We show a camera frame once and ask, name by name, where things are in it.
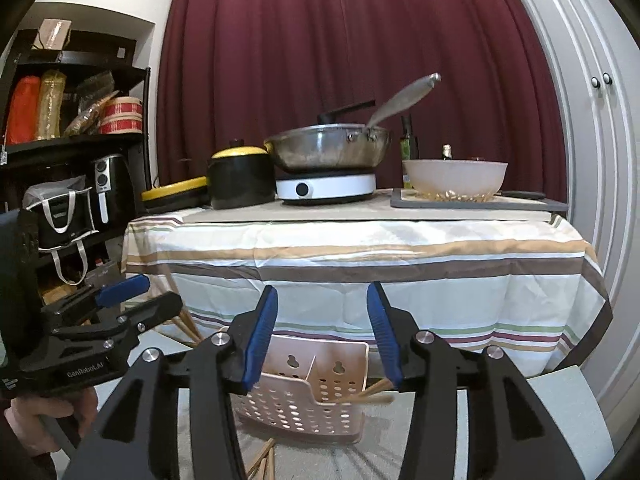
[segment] black dial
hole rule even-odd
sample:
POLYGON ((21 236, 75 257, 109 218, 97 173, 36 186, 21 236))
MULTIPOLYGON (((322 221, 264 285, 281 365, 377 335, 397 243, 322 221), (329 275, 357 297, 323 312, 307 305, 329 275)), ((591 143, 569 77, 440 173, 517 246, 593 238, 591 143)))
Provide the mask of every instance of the black dial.
POLYGON ((296 193, 298 196, 307 196, 309 193, 309 186, 304 182, 300 182, 300 184, 296 186, 296 193))

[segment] white bag handle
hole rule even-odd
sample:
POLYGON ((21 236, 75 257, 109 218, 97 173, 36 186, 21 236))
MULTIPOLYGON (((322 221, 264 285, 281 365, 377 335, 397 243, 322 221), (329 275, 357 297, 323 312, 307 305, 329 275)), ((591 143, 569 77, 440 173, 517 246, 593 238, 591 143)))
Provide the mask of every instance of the white bag handle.
POLYGON ((44 218, 47 219, 51 228, 59 235, 66 233, 66 230, 69 229, 69 226, 71 225, 71 220, 73 219, 74 212, 76 210, 76 192, 72 189, 69 190, 69 205, 66 210, 66 225, 64 227, 55 227, 55 225, 53 225, 53 218, 51 217, 48 198, 42 201, 42 209, 44 211, 44 218))
POLYGON ((53 264, 56 266, 56 272, 58 273, 58 277, 67 285, 80 285, 80 283, 82 283, 82 280, 84 280, 84 277, 86 276, 86 272, 89 268, 86 262, 86 251, 84 250, 84 244, 82 243, 82 240, 78 240, 76 242, 76 245, 78 246, 78 253, 80 253, 80 259, 82 260, 82 276, 80 276, 80 279, 77 282, 70 282, 65 279, 65 277, 62 275, 62 267, 60 266, 60 256, 58 256, 58 250, 56 249, 51 251, 51 256, 53 257, 53 264))

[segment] hand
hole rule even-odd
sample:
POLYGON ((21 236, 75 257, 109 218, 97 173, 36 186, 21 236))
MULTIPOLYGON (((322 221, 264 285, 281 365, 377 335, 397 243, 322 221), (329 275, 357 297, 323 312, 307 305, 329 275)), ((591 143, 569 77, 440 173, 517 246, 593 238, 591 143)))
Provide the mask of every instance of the hand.
POLYGON ((83 437, 95 420, 97 407, 98 396, 91 387, 69 400, 37 396, 17 397, 11 401, 11 407, 4 410, 4 417, 29 455, 37 456, 60 450, 60 446, 40 423, 38 415, 62 418, 75 413, 79 419, 78 433, 83 437))

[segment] translucent bowl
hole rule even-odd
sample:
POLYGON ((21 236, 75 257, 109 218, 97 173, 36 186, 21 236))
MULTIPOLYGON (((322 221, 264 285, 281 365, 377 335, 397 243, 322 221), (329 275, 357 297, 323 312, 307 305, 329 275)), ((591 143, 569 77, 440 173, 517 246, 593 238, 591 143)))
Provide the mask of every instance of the translucent bowl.
POLYGON ((505 162, 404 160, 411 185, 427 200, 486 202, 502 186, 505 162))

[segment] silver bolt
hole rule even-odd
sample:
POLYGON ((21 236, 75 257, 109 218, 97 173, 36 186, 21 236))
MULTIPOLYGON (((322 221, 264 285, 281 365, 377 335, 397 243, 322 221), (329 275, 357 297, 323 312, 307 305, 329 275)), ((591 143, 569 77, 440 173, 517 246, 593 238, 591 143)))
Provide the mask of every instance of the silver bolt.
POLYGON ((415 340, 423 345, 430 345, 435 339, 436 336, 433 335, 433 332, 429 332, 428 330, 420 330, 420 332, 415 335, 415 340))
POLYGON ((502 359, 504 357, 504 350, 496 345, 491 345, 486 349, 486 354, 491 359, 502 359))
POLYGON ((224 346, 229 341, 231 341, 231 337, 226 332, 216 332, 214 335, 211 336, 211 342, 215 346, 224 346))
POLYGON ((160 351, 157 348, 147 348, 142 352, 142 360, 150 363, 160 357, 160 351))

